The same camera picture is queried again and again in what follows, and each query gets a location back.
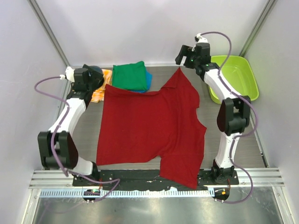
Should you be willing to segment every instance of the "green towel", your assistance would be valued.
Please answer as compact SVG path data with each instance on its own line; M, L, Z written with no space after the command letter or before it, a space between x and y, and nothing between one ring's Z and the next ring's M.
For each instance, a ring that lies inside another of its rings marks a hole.
M114 65L112 86L124 90L147 90L144 62Z

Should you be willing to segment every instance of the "red cloth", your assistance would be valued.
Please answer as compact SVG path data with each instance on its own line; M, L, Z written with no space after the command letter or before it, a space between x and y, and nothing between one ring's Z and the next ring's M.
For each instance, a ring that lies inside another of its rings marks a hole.
M160 176L197 186L204 156L199 95L179 68L159 90L137 93L106 85L97 165L161 157Z

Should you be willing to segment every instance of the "metal floor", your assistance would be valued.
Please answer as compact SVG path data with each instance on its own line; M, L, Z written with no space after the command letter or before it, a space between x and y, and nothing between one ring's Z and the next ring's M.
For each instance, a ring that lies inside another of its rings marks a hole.
M240 200L248 192L249 188L231 189L229 199L232 201ZM95 204L82 203L82 200L82 198L41 198L33 223L284 223L272 187L255 188L252 196L238 205L214 202L210 197L107 198Z
M153 75L150 91L159 90L173 75L177 67L148 67L147 70ZM195 70L182 67L182 71L195 87L200 97L200 107L197 110L199 121L207 127L205 135L205 157L201 168L210 168L216 157L220 132L216 124L219 105L215 104L209 95L208 86L195 74ZM86 112L78 121L73 133L73 140L79 155L88 160L95 161L97 144L100 132L103 102L90 103ZM263 160L258 148L256 138L251 135L239 140L235 154L235 162L245 168L263 168ZM154 158L147 163L124 163L101 166L101 169L159 169L160 158Z

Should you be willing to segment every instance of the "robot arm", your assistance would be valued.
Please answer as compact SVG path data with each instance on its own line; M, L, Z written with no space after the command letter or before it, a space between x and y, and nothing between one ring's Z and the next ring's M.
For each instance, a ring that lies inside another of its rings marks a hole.
M50 139L69 107L67 116L55 133L55 151L65 168L97 179L99 173L96 164L79 157L72 135L80 116L89 105L93 92L103 85L103 73L99 67L94 66L84 65L80 69L67 67L65 75L61 75L61 79L65 78L73 84L66 100L68 105L64 107L54 125L47 132L40 132L38 135L42 165L45 168L59 168L52 154Z
M244 129L249 125L250 107L232 94L233 92L240 95L229 84L222 72L219 71L219 66L211 62L210 44L207 39L198 34L195 37L195 41L197 43L194 47L183 45L175 61L176 64L180 65L185 56L184 66L195 69L196 74L213 89L221 101L217 117L217 126L221 131L221 140L218 154L212 166L212 178L215 182L220 183L227 181L233 175L234 165L230 158L234 159L239 138L235 139L231 156L230 149L234 137L242 135ZM244 98L250 102L248 96L244 96Z

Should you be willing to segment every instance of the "green plastic basin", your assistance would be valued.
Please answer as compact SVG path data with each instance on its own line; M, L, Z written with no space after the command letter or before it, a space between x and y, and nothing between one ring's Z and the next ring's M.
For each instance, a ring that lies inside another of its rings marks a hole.
M223 63L227 56L212 56L212 62L219 66ZM249 62L240 56L230 56L228 61L222 68L222 73L227 81L237 90L242 96L249 96L251 101L256 100L259 96L256 79L249 65ZM212 100L220 104L220 100L215 92L209 87Z

